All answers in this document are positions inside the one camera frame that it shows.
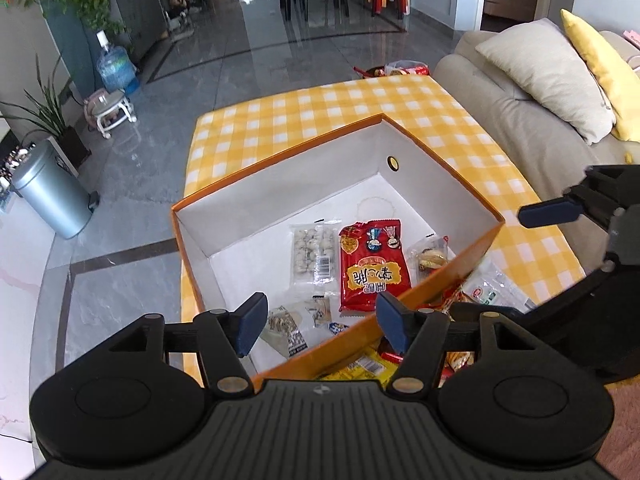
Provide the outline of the dark red snack bar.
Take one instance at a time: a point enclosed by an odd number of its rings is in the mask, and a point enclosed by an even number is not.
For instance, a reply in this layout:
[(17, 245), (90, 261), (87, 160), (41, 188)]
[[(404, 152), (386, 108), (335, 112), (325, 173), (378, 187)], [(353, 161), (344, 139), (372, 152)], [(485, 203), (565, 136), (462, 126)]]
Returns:
[(378, 346), (378, 354), (382, 359), (397, 365), (404, 360), (404, 357), (397, 353), (389, 344), (386, 344), (385, 341), (382, 341)]

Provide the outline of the orange noodle snack bag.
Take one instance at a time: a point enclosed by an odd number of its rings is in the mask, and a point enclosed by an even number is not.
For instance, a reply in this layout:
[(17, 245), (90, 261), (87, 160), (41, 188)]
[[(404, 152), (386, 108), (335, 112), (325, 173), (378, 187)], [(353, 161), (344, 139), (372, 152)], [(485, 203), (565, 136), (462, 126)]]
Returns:
[(447, 352), (442, 374), (450, 377), (459, 370), (474, 364), (474, 353), (469, 351)]

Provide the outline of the grey white snack packet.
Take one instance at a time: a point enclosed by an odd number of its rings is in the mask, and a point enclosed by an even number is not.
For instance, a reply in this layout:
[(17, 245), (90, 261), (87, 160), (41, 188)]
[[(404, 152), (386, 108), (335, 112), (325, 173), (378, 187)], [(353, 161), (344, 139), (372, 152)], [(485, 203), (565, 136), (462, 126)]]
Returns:
[(268, 313), (267, 322), (260, 338), (285, 359), (292, 358), (297, 353), (308, 349), (306, 339), (300, 331), (294, 315), (288, 312), (285, 307), (277, 307)]

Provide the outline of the yellow snack packet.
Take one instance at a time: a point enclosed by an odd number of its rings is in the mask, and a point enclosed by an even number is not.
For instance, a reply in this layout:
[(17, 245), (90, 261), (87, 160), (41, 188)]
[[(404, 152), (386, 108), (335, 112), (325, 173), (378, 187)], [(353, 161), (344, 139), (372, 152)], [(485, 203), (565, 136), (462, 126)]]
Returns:
[(365, 348), (355, 361), (320, 377), (326, 382), (353, 382), (354, 380), (376, 380), (385, 387), (396, 373), (398, 365), (383, 359), (373, 347)]

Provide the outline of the clear packet brown snacks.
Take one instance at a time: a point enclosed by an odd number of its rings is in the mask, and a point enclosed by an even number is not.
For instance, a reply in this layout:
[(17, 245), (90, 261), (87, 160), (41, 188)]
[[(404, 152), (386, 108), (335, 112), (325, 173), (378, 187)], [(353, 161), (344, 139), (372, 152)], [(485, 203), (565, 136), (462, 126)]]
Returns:
[(416, 286), (446, 266), (450, 259), (449, 238), (430, 234), (411, 245), (405, 252), (411, 284)]

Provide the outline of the large red snack bag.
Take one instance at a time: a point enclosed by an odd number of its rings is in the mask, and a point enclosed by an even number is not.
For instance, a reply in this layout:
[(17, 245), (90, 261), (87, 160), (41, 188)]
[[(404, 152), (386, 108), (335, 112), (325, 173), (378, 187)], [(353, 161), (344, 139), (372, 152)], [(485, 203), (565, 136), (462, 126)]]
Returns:
[(378, 294), (399, 296), (411, 288), (399, 219), (344, 226), (340, 243), (341, 311), (373, 312)]

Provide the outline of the clear packet white balls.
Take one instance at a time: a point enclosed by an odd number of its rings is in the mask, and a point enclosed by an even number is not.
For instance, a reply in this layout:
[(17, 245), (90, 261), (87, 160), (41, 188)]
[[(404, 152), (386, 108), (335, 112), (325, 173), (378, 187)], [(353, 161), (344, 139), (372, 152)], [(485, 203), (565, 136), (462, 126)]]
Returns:
[(291, 231), (291, 284), (324, 286), (336, 279), (336, 221), (294, 224)]

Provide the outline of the beige sofa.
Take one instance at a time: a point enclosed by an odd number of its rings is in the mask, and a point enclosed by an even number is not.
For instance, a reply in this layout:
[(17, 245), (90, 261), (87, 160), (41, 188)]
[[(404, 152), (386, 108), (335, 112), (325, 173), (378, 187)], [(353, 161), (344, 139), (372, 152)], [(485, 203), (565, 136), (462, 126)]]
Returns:
[(476, 50), (493, 32), (466, 32), (433, 70), (434, 79), (485, 129), (539, 197), (559, 196), (588, 166), (636, 164), (639, 144), (610, 134), (589, 145)]

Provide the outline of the pink fluffy blanket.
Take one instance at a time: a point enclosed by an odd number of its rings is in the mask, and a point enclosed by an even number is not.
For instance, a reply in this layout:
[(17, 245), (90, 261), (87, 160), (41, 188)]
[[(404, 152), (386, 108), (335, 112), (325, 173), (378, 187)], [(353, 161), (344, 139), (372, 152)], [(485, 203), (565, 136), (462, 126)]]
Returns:
[(615, 417), (597, 461), (619, 479), (640, 480), (639, 379), (608, 385)]

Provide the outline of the beige cushion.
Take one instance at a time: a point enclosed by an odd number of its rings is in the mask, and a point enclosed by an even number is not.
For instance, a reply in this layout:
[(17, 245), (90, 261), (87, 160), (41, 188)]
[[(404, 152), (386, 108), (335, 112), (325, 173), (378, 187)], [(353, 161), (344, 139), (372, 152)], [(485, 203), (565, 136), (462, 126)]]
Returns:
[(510, 27), (475, 50), (587, 143), (600, 142), (614, 129), (616, 117), (604, 90), (570, 40), (546, 18)]

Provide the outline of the yellow checkered tablecloth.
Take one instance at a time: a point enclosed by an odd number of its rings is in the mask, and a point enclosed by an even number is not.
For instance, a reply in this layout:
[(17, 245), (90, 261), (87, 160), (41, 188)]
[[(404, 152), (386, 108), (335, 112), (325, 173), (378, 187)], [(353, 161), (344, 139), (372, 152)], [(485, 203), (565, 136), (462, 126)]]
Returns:
[(373, 313), (344, 306), (339, 280), (294, 284), (293, 230), (360, 223), (365, 238), (387, 243), (387, 219), (399, 221), (402, 249), (429, 235), (449, 243), (444, 268), (401, 277), (395, 295), (408, 307), (459, 284), (485, 256), (539, 304), (584, 272), (559, 229), (516, 222), (535, 197), (498, 144), (428, 77), (349, 81), (216, 110), (196, 124), (186, 189), (171, 209), (186, 272), (182, 315), (232, 311), (255, 292), (271, 309), (329, 295), (341, 333), (302, 341), (294, 356), (258, 340), (243, 363), (255, 386), (335, 370), (381, 332)]

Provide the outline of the red snack bag on floor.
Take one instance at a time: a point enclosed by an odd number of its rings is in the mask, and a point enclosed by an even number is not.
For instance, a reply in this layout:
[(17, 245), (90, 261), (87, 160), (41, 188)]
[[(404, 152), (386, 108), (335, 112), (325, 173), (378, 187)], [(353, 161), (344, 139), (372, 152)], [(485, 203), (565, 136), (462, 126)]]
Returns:
[(363, 70), (362, 68), (359, 68), (357, 66), (354, 66), (352, 69), (362, 78), (376, 78), (398, 75), (431, 75), (431, 71), (425, 63), (408, 60), (390, 62), (385, 65), (368, 68), (367, 70)]

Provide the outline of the white tv cabinet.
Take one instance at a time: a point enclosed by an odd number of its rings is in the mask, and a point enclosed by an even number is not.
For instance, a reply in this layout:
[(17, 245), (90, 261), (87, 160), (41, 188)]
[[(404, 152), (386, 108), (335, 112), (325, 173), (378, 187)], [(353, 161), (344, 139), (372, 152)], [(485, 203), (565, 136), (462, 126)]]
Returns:
[(32, 333), (54, 232), (26, 200), (13, 196), (1, 213), (1, 477), (35, 469), (30, 438)]

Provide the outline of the white round stool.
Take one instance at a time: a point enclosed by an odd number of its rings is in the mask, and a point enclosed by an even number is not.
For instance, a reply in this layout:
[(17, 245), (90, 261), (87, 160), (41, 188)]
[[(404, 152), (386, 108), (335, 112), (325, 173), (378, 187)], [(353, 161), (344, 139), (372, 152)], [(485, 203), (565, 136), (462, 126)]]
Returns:
[(105, 140), (123, 122), (134, 124), (138, 120), (134, 104), (122, 90), (107, 92), (100, 89), (94, 92), (85, 99), (84, 113), (88, 125), (98, 130)]

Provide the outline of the blue water jug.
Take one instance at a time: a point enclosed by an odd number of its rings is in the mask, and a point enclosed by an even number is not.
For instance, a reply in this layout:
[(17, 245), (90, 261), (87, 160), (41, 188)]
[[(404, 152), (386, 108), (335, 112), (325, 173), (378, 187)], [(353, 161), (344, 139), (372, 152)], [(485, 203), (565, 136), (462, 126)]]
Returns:
[(126, 49), (110, 43), (104, 30), (96, 33), (101, 54), (96, 61), (96, 69), (103, 81), (104, 89), (110, 93), (122, 90), (131, 96), (140, 87), (137, 69), (130, 61)]

